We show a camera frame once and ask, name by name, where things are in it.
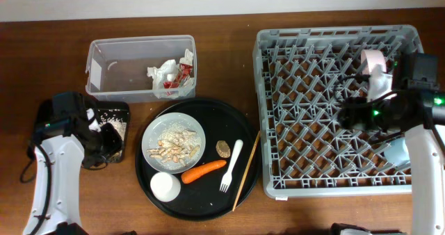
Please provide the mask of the pile of rice and shells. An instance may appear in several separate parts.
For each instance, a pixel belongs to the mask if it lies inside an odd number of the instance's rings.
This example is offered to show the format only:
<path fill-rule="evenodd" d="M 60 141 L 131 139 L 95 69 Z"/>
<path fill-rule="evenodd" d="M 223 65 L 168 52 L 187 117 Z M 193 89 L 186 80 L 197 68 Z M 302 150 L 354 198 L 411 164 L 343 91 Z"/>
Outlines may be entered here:
<path fill-rule="evenodd" d="M 119 109 L 111 110 L 98 110 L 99 113 L 99 125 L 102 127 L 109 123 L 113 125 L 115 130 L 119 133 L 122 140 L 125 139 L 125 134 L 127 132 L 127 112 Z"/>

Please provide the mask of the light blue cup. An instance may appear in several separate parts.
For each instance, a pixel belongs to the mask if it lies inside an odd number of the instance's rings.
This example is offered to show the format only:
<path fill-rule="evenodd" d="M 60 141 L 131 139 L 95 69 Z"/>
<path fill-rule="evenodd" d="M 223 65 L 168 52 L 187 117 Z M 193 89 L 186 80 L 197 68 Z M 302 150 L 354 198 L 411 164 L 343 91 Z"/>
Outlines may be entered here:
<path fill-rule="evenodd" d="M 398 138 L 389 143 L 384 151 L 386 160 L 395 166 L 402 166 L 410 162 L 405 138 Z"/>

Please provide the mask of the pink bowl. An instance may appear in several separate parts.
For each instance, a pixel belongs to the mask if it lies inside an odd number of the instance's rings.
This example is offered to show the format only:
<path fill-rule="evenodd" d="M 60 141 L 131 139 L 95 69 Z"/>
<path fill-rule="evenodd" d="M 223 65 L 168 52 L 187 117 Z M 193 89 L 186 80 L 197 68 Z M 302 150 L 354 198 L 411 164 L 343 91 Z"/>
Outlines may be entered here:
<path fill-rule="evenodd" d="M 387 72 L 383 53 L 378 50 L 365 49 L 361 52 L 361 64 L 365 64 L 362 74 L 367 75 L 369 82 L 375 86 L 385 83 Z"/>

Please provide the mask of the white cup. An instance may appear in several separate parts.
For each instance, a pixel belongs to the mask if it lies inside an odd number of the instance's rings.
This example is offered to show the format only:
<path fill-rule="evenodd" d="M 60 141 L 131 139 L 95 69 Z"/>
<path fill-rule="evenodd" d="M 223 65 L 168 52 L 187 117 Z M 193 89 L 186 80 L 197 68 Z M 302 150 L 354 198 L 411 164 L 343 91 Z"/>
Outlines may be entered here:
<path fill-rule="evenodd" d="M 156 173 L 149 185 L 155 198 L 161 202 L 173 201 L 181 190 L 178 178 L 167 172 Z"/>

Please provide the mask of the white tissue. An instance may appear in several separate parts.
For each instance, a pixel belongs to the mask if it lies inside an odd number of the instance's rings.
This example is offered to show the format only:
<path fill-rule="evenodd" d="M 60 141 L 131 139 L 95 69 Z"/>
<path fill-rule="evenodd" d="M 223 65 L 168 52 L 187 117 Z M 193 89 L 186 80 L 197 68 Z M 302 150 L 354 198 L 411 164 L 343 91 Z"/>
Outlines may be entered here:
<path fill-rule="evenodd" d="M 160 68 L 148 67 L 147 76 L 152 78 L 152 90 L 154 91 L 155 96 L 159 99 L 176 99 L 179 97 L 185 97 L 191 93 L 193 86 L 195 85 L 195 79 L 192 77 L 192 72 L 194 71 L 193 61 L 194 53 L 189 49 L 186 49 L 184 52 L 184 57 L 180 58 L 178 63 L 175 59 L 170 59 L 164 62 Z M 163 83 L 167 80 L 167 78 L 171 79 L 173 74 L 177 73 L 177 68 L 179 67 L 180 63 L 193 66 L 191 77 L 181 87 L 165 89 Z"/>

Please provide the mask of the red snack wrapper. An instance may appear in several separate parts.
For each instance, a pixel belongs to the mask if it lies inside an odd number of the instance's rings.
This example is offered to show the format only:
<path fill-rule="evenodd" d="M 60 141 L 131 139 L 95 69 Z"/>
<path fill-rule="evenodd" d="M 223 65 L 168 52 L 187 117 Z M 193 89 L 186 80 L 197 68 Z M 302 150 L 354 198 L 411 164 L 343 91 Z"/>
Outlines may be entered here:
<path fill-rule="evenodd" d="M 163 83 L 164 88 L 169 89 L 183 86 L 185 82 L 191 77 L 192 71 L 192 65 L 180 63 L 179 67 L 177 68 L 177 73 L 173 74 L 173 77 L 171 79 L 167 78 L 167 80 Z"/>

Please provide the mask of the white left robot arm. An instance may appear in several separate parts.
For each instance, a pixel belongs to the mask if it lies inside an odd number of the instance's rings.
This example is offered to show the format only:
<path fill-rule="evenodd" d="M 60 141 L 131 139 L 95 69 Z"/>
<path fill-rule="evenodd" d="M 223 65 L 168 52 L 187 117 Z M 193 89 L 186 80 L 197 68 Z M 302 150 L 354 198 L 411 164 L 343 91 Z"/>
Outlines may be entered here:
<path fill-rule="evenodd" d="M 24 234 L 85 234 L 79 212 L 79 176 L 83 161 L 105 163 L 121 149 L 113 125 L 91 129 L 68 121 L 38 127 L 31 143 L 37 160 L 33 204 Z"/>

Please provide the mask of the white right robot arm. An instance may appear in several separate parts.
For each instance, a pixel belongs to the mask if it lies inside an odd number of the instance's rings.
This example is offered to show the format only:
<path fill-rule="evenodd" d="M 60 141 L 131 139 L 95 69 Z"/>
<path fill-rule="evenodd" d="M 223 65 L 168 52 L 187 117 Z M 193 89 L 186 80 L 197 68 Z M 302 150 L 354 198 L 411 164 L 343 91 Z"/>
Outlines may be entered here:
<path fill-rule="evenodd" d="M 368 102 L 341 102 L 344 129 L 395 131 L 405 137 L 412 173 L 413 234 L 444 233 L 444 93 L 396 90 Z"/>

